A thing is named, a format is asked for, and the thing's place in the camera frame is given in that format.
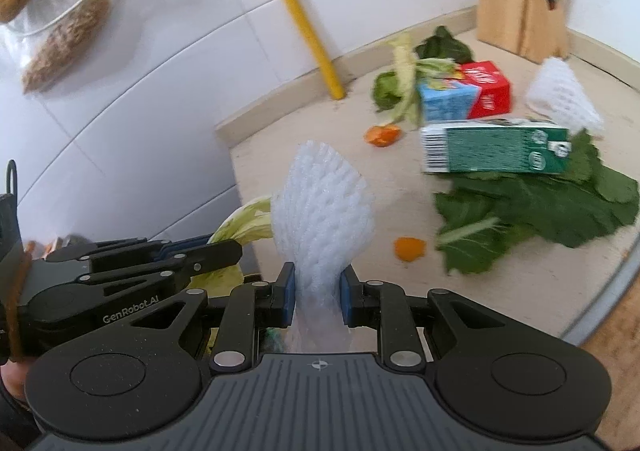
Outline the yellow cabbage leaves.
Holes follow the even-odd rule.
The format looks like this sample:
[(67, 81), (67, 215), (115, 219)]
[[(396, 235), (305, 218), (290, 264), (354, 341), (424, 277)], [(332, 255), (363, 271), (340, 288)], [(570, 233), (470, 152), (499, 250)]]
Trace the yellow cabbage leaves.
[(271, 197), (262, 196), (237, 208), (209, 237), (206, 249), (218, 259), (193, 271), (189, 289), (202, 289), (209, 298), (227, 296), (244, 282), (240, 260), (250, 243), (271, 239)]

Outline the white foam net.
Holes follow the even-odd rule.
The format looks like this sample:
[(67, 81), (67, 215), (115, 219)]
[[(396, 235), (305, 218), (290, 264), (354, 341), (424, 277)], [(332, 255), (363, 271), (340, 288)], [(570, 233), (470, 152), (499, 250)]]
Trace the white foam net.
[(271, 198), (274, 243), (295, 267), (293, 353), (346, 353), (352, 344), (340, 300), (341, 273), (371, 242), (373, 193), (360, 173), (323, 142), (299, 147)]
[(604, 134), (604, 121), (585, 93), (575, 73), (562, 59), (544, 60), (525, 93), (530, 110), (568, 129), (582, 130), (594, 137)]

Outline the large dark green leaves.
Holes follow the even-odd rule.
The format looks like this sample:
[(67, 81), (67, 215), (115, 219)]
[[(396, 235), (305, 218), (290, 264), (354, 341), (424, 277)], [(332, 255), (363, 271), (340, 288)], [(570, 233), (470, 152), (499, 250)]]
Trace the large dark green leaves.
[(639, 214), (636, 179), (604, 165), (592, 137), (570, 139), (560, 174), (473, 172), (442, 176), (434, 194), (444, 219), (435, 247), (445, 269), (482, 273), (531, 237), (570, 249), (631, 226)]

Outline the green white milk carton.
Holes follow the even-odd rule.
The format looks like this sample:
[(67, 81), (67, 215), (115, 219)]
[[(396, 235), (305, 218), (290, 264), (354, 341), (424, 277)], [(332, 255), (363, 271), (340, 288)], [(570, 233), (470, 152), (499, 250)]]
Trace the green white milk carton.
[(427, 174), (557, 175), (572, 152), (566, 128), (522, 119), (430, 123), (420, 140)]

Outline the blue drink carton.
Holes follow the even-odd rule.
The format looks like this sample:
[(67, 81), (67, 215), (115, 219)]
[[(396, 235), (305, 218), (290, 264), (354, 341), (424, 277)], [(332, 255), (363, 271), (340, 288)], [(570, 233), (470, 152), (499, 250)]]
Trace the blue drink carton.
[(418, 94), (421, 101), (422, 125), (463, 121), (469, 119), (476, 101), (480, 98), (480, 87), (459, 81), (446, 81), (445, 86), (439, 88), (420, 83)]

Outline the red drink carton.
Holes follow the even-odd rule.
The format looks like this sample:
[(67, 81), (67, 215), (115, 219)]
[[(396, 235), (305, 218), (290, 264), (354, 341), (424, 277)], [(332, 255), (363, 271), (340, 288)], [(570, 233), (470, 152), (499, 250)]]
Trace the red drink carton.
[(489, 118), (512, 111), (512, 88), (509, 80), (492, 61), (477, 61), (461, 66), (463, 89), (474, 89), (468, 120)]

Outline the orange peel piece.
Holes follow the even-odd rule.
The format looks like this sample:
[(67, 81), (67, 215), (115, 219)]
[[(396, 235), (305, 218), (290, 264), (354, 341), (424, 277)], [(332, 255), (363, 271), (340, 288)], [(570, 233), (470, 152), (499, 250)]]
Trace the orange peel piece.
[(395, 256), (404, 263), (411, 263), (425, 255), (426, 242), (417, 237), (398, 237), (394, 241)]
[(393, 145), (402, 136), (402, 129), (395, 124), (372, 126), (363, 136), (369, 145), (386, 148)]

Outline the wooden cutting board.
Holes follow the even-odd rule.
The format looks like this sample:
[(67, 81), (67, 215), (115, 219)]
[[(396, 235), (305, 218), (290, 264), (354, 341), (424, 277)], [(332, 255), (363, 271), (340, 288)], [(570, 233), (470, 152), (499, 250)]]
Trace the wooden cutting board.
[(612, 379), (612, 399), (597, 435), (614, 450), (639, 448), (639, 246), (562, 334), (597, 357)]

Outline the dark green leafy vegetable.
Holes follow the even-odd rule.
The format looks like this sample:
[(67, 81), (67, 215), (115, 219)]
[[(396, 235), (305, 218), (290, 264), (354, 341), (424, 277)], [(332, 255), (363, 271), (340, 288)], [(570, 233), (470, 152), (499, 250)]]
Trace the dark green leafy vegetable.
[(376, 112), (384, 114), (384, 126), (404, 121), (419, 126), (419, 85), (442, 90), (446, 81), (460, 81), (463, 64), (474, 61), (472, 49), (457, 40), (446, 26), (438, 26), (418, 46), (413, 46), (408, 33), (395, 36), (388, 44), (393, 67), (374, 80), (371, 97)]

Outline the yellow gas pipe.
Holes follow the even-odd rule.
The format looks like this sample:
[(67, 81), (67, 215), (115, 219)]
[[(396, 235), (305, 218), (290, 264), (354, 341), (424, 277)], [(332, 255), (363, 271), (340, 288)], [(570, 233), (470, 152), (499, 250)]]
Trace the yellow gas pipe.
[(317, 63), (318, 69), (322, 76), (324, 85), (330, 96), (334, 100), (342, 100), (346, 97), (343, 84), (338, 76), (332, 61), (326, 52), (326, 48), (320, 41), (314, 26), (311, 24), (302, 3), (299, 0), (284, 0), (288, 14), (303, 37), (303, 40), (309, 48), (314, 61)]

